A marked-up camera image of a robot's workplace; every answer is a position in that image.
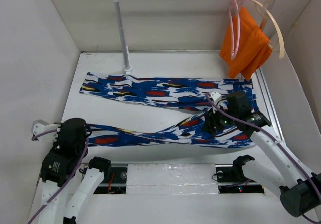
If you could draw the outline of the blue patterned trousers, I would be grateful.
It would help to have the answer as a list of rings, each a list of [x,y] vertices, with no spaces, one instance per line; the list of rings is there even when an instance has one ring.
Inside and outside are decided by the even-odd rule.
[[[89,146],[151,146],[169,143],[209,148],[239,149],[254,143],[235,126],[226,126],[213,135],[202,130],[205,112],[211,109],[205,94],[212,90],[222,97],[243,92],[252,111],[258,111],[252,81],[201,78],[137,78],[132,75],[109,75],[88,72],[79,90],[122,103],[152,106],[193,113],[177,124],[157,132],[138,132],[110,125],[88,124]]]

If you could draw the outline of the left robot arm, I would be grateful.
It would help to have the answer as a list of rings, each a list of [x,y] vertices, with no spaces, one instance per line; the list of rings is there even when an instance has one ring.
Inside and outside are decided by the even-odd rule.
[[[88,154],[93,131],[94,127],[82,118],[57,124],[33,121],[32,139],[52,142],[52,147],[41,164],[41,207],[29,223],[35,219],[38,223],[77,223],[99,184],[112,178],[111,161],[94,157],[82,171],[84,176],[76,192],[68,198],[72,180]]]

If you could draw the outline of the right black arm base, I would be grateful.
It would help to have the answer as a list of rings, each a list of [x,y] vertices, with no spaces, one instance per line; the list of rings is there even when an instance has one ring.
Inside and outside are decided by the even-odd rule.
[[[212,175],[219,194],[264,194],[262,185],[233,172],[232,164],[216,164]]]

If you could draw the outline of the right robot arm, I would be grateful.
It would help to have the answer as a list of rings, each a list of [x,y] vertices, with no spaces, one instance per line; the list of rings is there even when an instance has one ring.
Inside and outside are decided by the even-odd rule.
[[[266,168],[255,158],[245,155],[233,162],[236,180],[253,180],[277,196],[292,217],[311,221],[306,213],[314,210],[320,217],[320,174],[316,174],[289,149],[274,131],[270,120],[253,111],[243,92],[222,98],[215,91],[206,93],[211,110],[205,114],[205,131],[216,134],[227,126],[235,126],[258,146],[278,170]]]

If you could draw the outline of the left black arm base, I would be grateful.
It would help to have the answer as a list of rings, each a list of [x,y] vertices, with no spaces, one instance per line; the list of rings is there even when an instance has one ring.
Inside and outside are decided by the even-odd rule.
[[[126,183],[127,166],[113,166],[110,179],[104,179],[94,194],[126,194]]]

